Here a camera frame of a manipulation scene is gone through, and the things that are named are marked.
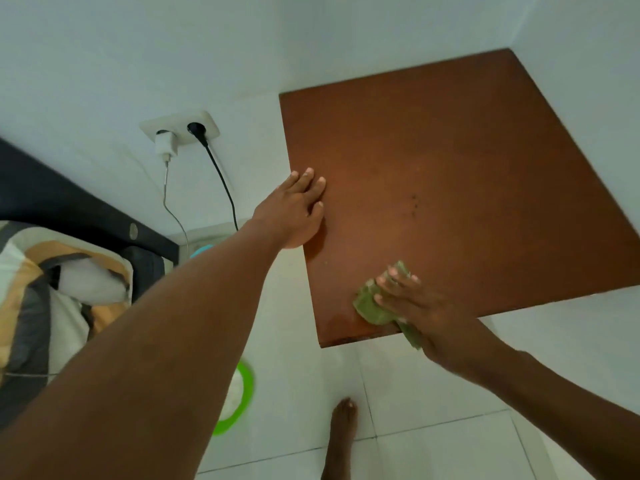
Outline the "person's right hand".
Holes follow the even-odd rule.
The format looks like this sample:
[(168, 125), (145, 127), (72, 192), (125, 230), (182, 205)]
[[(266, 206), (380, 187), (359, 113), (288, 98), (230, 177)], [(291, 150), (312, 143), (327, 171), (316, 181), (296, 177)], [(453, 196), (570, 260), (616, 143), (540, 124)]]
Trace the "person's right hand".
[(423, 353), (447, 371), (484, 386), (504, 344), (463, 306), (421, 284), (422, 309), (405, 319), (420, 332)]

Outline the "person's left hand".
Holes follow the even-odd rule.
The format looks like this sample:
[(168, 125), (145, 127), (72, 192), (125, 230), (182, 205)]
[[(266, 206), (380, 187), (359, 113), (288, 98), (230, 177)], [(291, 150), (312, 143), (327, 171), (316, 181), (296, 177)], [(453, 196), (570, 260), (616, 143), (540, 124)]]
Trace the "person's left hand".
[(304, 245), (315, 236), (324, 220), (324, 202), (305, 203), (304, 192), (317, 181), (315, 170), (299, 172), (299, 181), (290, 189), (275, 189), (255, 209), (247, 226), (258, 231), (279, 250)]

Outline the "green cleaning cloth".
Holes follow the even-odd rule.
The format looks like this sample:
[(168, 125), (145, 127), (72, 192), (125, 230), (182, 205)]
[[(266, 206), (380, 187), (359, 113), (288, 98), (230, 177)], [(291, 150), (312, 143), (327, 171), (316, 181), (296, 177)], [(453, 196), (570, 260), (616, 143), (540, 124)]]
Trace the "green cleaning cloth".
[(353, 307), (364, 321), (375, 326), (385, 326), (391, 323), (398, 325), (400, 331), (412, 348), (422, 350), (421, 335), (418, 329), (407, 320), (383, 307), (375, 300), (375, 295), (381, 294), (381, 288), (375, 278), (366, 281), (356, 293)]

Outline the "person's left forearm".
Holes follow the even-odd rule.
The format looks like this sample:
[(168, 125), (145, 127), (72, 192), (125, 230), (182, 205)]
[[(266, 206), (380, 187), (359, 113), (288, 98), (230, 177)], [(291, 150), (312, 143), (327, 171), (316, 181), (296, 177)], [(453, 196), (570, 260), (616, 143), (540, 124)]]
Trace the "person's left forearm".
[(194, 480), (283, 223), (251, 219), (158, 282), (0, 437), (0, 480)]

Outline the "person's right forearm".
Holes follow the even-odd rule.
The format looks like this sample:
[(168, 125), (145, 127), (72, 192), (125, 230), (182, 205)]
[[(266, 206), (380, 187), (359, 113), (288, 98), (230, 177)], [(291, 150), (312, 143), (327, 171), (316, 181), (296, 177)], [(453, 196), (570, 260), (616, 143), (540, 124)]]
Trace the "person's right forearm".
[(495, 336), (472, 377), (551, 438), (596, 480), (640, 480), (640, 415), (579, 387)]

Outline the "white charger adapter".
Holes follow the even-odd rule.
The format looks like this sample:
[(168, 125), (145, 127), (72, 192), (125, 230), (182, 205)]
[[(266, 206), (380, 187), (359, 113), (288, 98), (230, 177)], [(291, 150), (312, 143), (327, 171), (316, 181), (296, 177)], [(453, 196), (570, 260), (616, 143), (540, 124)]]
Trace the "white charger adapter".
[(160, 157), (165, 164), (169, 164), (172, 158), (178, 154), (178, 138), (169, 130), (156, 132), (154, 144), (156, 155)]

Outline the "person's bare foot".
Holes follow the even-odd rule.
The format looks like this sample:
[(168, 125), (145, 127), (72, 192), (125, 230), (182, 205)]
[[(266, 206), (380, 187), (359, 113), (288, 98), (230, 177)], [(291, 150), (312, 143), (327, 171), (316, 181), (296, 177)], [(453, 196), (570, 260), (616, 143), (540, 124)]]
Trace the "person's bare foot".
[(351, 480), (351, 450), (357, 427), (357, 404), (352, 398), (345, 397), (332, 411), (321, 480)]

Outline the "white bowl with green rim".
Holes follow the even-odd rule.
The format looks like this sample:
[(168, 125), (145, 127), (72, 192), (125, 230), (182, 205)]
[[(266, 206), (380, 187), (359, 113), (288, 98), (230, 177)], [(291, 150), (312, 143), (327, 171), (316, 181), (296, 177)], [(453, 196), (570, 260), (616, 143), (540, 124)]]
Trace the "white bowl with green rim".
[(223, 435), (237, 423), (251, 404), (253, 392), (253, 371), (246, 361), (241, 360), (234, 371), (212, 436)]

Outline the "white pillow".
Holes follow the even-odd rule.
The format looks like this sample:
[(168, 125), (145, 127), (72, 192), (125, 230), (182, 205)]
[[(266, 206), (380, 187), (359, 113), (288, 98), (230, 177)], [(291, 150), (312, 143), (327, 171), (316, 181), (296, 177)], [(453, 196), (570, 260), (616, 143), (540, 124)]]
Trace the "white pillow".
[(129, 286), (124, 277), (100, 266), (93, 258), (62, 263), (57, 291), (90, 306), (129, 302)]

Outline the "black bed headboard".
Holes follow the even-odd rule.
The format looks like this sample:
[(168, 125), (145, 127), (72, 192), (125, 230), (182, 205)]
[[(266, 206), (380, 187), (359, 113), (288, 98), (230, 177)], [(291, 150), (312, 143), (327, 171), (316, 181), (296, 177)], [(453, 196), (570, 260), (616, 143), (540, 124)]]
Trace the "black bed headboard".
[[(115, 252), (133, 268), (132, 300), (179, 263), (179, 246), (0, 137), (0, 220), (48, 228)], [(129, 239), (129, 225), (138, 238)]]

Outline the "striped grey yellow white duvet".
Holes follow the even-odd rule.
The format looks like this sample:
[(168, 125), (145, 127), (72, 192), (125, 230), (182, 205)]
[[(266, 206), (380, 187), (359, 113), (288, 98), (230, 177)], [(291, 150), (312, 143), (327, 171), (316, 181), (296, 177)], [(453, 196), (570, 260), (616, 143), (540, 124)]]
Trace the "striped grey yellow white duvet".
[[(129, 302), (90, 306), (57, 291), (60, 265), (81, 258), (121, 274)], [(0, 431), (131, 306), (132, 278), (132, 265), (113, 251), (43, 227), (0, 221)]]

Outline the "white double wall socket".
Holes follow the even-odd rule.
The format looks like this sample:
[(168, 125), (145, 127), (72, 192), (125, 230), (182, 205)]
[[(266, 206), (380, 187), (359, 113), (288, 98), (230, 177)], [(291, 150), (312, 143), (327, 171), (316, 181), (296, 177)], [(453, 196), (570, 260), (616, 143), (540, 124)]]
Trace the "white double wall socket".
[(164, 130), (175, 135), (177, 146), (196, 143), (196, 137), (188, 131), (188, 124), (200, 123), (205, 127), (208, 141), (220, 136), (220, 130), (211, 115), (203, 110), (187, 110), (174, 112), (169, 115), (145, 120), (139, 123), (140, 130), (151, 140), (155, 141), (156, 133)]

